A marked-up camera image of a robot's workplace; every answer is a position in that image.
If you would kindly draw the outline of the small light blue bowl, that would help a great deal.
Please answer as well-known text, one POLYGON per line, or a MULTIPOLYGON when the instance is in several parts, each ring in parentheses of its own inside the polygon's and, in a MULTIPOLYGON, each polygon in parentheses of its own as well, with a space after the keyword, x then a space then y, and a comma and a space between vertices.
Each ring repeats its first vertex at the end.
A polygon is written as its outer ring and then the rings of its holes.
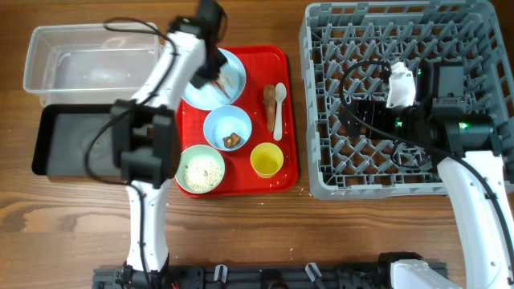
POLYGON ((203 133, 208 144, 217 150, 235 151, 242 148, 250 139, 252 133, 251 118, 239 107, 222 106, 207 115, 203 124, 203 133), (232 149, 226 149, 222 139, 233 132, 241 136, 241 142, 232 149))

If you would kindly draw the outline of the yellow plastic cup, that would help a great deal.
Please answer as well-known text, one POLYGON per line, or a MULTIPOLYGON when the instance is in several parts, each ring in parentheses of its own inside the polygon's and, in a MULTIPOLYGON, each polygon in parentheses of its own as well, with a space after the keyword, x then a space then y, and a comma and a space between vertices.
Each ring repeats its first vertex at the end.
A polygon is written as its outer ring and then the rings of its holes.
POLYGON ((284 154, 280 147, 270 142, 256 145, 250 156, 251 167, 261 178, 275 176, 284 164, 284 154))

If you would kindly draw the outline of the brown food scrap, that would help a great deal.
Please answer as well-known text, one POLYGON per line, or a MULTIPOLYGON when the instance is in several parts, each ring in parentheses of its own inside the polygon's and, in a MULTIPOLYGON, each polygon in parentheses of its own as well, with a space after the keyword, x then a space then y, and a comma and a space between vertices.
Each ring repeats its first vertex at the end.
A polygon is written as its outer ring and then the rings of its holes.
POLYGON ((232 149, 239 145, 241 142, 241 136, 233 132, 229 136, 224 137, 222 140, 226 149, 232 149))

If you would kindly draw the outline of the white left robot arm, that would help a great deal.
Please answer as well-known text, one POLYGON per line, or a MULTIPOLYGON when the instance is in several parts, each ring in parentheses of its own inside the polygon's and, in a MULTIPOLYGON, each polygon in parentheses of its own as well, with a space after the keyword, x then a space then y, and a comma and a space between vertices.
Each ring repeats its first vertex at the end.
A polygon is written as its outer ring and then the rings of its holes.
POLYGON ((127 189, 131 244, 121 268, 96 271, 94 288, 173 288, 165 237, 165 198, 178 170, 182 145, 177 109, 189 83, 201 88, 215 81, 226 58, 217 48, 228 17, 216 1, 201 1, 193 17, 176 17, 166 33, 141 22, 138 34, 165 40, 163 54, 130 100, 117 100, 111 119, 112 159, 127 189))

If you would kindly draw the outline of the white rice pile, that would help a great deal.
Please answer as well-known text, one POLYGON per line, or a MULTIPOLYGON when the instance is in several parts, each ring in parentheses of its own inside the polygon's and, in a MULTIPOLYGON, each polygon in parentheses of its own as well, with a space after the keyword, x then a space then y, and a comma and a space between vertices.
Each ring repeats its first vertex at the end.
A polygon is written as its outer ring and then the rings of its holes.
POLYGON ((205 193, 222 180, 223 170, 213 157, 195 157, 185 165, 183 178, 192 191, 205 193))

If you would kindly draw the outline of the light green bowl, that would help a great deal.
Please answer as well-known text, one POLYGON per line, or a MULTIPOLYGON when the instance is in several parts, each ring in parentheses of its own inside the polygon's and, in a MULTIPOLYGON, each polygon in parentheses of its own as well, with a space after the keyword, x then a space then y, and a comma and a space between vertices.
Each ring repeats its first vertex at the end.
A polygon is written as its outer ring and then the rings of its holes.
POLYGON ((204 194, 221 184, 225 172, 225 161, 218 150, 196 144, 182 152, 175 181, 187 193, 204 194))

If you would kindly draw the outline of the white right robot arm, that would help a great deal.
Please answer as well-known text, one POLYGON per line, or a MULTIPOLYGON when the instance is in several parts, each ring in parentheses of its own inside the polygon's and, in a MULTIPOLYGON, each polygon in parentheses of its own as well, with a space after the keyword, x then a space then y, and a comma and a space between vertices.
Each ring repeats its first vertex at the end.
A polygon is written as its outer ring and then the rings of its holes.
POLYGON ((457 222, 470 288, 513 286, 513 216, 504 188, 500 136, 487 114, 469 114, 464 68, 436 63, 432 70, 409 70, 403 62, 377 65, 389 92, 386 102, 348 103, 339 88, 339 119, 349 135, 365 128, 369 136, 425 150, 447 189, 457 222))

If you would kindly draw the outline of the red and white wrapper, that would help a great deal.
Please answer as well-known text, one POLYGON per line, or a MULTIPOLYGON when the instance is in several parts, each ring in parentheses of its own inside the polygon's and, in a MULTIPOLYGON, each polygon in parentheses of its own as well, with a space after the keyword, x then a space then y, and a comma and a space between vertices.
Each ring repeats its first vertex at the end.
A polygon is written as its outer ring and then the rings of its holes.
POLYGON ((212 84, 227 98, 230 99, 231 96, 227 93, 223 82, 219 79, 213 80, 212 84))

